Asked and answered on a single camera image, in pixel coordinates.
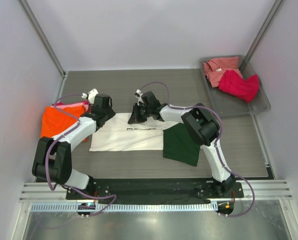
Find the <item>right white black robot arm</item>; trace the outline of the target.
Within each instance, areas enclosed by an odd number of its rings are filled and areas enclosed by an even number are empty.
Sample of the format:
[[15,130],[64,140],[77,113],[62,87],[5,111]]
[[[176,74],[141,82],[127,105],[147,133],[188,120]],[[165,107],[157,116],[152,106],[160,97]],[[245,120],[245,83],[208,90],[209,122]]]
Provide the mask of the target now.
[[219,138],[222,134],[213,111],[198,103],[194,106],[174,106],[160,103],[151,91],[135,92],[137,102],[128,124],[139,124],[151,117],[161,122],[184,124],[190,138],[199,146],[208,160],[212,173],[212,188],[220,198],[234,197],[236,178],[229,169],[221,149]]

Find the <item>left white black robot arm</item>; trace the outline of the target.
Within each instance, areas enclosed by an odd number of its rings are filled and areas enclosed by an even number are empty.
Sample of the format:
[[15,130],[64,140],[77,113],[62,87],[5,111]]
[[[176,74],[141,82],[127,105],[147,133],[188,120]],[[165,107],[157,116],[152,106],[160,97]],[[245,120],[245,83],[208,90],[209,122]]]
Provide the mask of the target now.
[[57,111],[73,118],[74,123],[52,137],[42,137],[38,141],[32,167],[33,176],[46,180],[53,191],[57,185],[71,188],[83,199],[91,199],[96,191],[93,177],[72,167],[72,152],[86,137],[94,134],[115,116],[112,98],[96,89],[81,94],[89,102],[89,109],[80,117],[58,108]]

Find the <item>white green raglan t shirt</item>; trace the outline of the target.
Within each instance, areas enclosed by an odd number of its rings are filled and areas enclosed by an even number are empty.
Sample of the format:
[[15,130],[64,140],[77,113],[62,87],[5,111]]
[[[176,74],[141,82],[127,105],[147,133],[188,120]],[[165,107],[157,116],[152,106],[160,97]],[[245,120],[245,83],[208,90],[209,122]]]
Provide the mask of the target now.
[[148,118],[144,123],[128,124],[130,113],[118,113],[92,134],[91,152],[162,151],[166,159],[198,165],[200,146],[186,127],[174,121]]

